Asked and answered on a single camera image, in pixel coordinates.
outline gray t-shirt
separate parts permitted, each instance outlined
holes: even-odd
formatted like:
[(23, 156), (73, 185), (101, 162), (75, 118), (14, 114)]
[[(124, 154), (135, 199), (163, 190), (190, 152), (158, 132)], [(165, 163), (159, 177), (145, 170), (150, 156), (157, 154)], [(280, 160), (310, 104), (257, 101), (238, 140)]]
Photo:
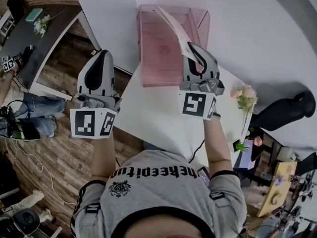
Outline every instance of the gray t-shirt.
[(193, 224), (202, 237), (237, 237), (247, 208), (233, 171), (221, 171), (209, 187), (182, 156), (147, 150), (122, 164), (107, 181), (79, 192), (71, 220), (77, 238), (121, 238), (136, 221), (168, 214)]

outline pink transparent box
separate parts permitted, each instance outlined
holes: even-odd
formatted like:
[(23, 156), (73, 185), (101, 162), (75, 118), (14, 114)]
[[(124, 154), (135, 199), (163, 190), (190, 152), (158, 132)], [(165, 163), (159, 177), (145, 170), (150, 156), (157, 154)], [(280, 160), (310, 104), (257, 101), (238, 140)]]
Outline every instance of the pink transparent box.
[[(183, 26), (193, 43), (207, 47), (210, 15), (207, 10), (160, 5)], [(155, 11), (157, 5), (141, 5), (138, 33), (142, 83), (149, 86), (179, 85), (183, 81), (183, 57), (174, 31)]]

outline person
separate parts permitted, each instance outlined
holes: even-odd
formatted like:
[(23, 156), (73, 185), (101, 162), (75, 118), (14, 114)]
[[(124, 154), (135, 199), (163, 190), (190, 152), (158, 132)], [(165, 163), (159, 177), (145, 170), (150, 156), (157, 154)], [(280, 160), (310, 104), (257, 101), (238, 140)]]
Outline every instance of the person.
[(144, 150), (116, 170), (113, 135), (95, 140), (91, 181), (71, 219), (75, 237), (237, 237), (247, 209), (230, 150), (214, 113), (204, 120), (207, 187), (182, 155)]
[(53, 137), (56, 122), (49, 116), (63, 112), (66, 101), (60, 97), (37, 96), (20, 91), (15, 84), (11, 85), (17, 73), (17, 67), (6, 73), (0, 86), (0, 106), (10, 106), (16, 119), (31, 122), (40, 133)]
[[(13, 204), (6, 208), (2, 208), (0, 210), (0, 216), (4, 214), (6, 216), (12, 217), (15, 213), (23, 209), (33, 207), (37, 202), (41, 201), (43, 198), (44, 198), (43, 192), (41, 192), (40, 190), (34, 189), (32, 195), (29, 195), (26, 198), (22, 199), (19, 203)], [(39, 218), (40, 218), (40, 222), (44, 222), (46, 220), (51, 221), (53, 219), (50, 210), (47, 208), (39, 214)]]

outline wooden board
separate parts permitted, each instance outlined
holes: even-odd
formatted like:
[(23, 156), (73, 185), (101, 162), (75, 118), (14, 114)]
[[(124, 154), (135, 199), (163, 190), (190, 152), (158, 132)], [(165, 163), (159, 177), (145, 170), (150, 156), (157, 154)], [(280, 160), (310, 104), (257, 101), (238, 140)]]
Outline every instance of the wooden board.
[[(277, 164), (274, 178), (279, 176), (284, 176), (285, 181), (283, 182), (282, 185), (275, 186), (273, 182), (274, 181), (274, 178), (273, 178), (271, 182), (271, 186), (263, 202), (263, 205), (260, 211), (258, 212), (258, 215), (257, 215), (258, 217), (271, 213), (273, 210), (283, 205), (285, 198), (287, 196), (288, 190), (292, 184), (289, 181), (289, 177), (291, 174), (295, 173), (296, 166), (297, 166), (297, 162), (284, 162), (284, 163)], [(281, 194), (281, 196), (279, 197), (277, 204), (273, 205), (271, 201), (274, 198), (274, 196), (276, 196), (277, 194)]]

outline pink flower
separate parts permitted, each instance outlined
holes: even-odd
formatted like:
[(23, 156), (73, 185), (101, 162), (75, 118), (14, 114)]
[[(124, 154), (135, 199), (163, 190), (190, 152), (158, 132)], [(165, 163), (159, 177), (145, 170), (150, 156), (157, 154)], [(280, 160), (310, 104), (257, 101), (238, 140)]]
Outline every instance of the pink flower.
[(232, 98), (236, 99), (241, 95), (242, 95), (242, 90), (238, 90), (232, 95)]
[(255, 96), (255, 91), (251, 88), (251, 87), (247, 87), (245, 90), (244, 90), (244, 96), (247, 97), (247, 98), (253, 98)]
[(253, 139), (253, 144), (255, 146), (261, 146), (263, 144), (263, 140), (259, 136), (257, 136)]

